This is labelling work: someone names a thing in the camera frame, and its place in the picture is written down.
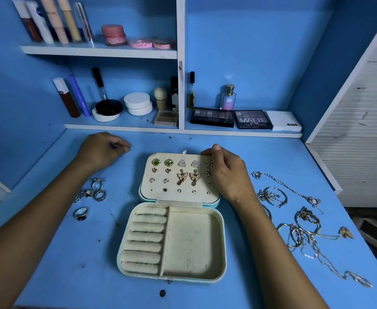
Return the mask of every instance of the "gold bottle cap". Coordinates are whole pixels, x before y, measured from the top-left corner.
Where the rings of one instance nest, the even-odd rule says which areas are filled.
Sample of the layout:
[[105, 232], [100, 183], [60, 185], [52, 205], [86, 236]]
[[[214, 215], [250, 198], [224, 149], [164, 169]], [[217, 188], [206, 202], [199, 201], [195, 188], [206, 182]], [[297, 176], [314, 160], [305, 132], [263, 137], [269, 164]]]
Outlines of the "gold bottle cap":
[[227, 94], [228, 95], [233, 95], [233, 93], [234, 93], [234, 87], [235, 87], [234, 84], [228, 84], [227, 85]]

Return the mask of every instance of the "white round container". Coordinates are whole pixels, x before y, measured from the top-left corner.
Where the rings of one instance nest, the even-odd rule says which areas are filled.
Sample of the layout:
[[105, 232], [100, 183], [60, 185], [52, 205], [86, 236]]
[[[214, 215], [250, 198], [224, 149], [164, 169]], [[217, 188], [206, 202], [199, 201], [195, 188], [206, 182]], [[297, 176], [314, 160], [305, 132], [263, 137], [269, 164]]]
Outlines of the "white round container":
[[153, 110], [153, 104], [150, 102], [149, 106], [140, 108], [140, 109], [132, 109], [132, 108], [127, 108], [128, 112], [134, 116], [143, 116], [148, 113], [150, 113]]
[[120, 116], [120, 114], [116, 114], [116, 115], [113, 115], [113, 116], [100, 115], [100, 114], [97, 113], [97, 110], [95, 108], [92, 110], [92, 113], [93, 113], [94, 119], [99, 121], [99, 122], [109, 122], [111, 120], [117, 119]]
[[134, 92], [127, 94], [124, 97], [125, 106], [129, 109], [142, 109], [153, 104], [151, 103], [150, 96], [144, 92]]

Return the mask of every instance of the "jewelry box lid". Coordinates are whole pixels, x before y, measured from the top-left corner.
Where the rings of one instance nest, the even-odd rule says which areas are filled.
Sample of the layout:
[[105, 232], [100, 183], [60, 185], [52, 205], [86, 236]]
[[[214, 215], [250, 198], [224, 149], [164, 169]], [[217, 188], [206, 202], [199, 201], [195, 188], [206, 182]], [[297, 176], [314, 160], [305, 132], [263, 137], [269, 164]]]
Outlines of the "jewelry box lid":
[[220, 198], [211, 156], [155, 153], [146, 162], [141, 195], [146, 199], [213, 204]]

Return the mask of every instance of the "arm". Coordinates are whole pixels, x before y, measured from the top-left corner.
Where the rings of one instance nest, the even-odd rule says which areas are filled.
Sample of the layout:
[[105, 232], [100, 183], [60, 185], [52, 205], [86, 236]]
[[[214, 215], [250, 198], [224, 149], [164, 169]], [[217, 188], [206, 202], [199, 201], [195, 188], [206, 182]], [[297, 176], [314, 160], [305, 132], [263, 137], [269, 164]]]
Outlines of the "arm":
[[329, 308], [268, 218], [244, 161], [217, 144], [201, 154], [213, 156], [214, 182], [246, 229], [266, 307]]
[[130, 146], [108, 132], [89, 135], [76, 158], [0, 228], [0, 309], [13, 305], [84, 183]]

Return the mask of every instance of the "blue pen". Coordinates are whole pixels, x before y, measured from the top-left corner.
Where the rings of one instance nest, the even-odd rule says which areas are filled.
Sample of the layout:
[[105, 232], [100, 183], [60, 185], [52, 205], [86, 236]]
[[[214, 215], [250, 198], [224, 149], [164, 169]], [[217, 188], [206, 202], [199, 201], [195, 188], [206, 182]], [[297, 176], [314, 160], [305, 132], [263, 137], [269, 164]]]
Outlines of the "blue pen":
[[80, 87], [77, 84], [76, 77], [73, 75], [68, 76], [68, 80], [71, 83], [71, 86], [74, 89], [74, 93], [77, 96], [78, 102], [80, 103], [81, 108], [83, 109], [84, 116], [90, 117], [90, 113], [88, 112], [87, 104], [83, 98], [83, 94], [81, 93]]

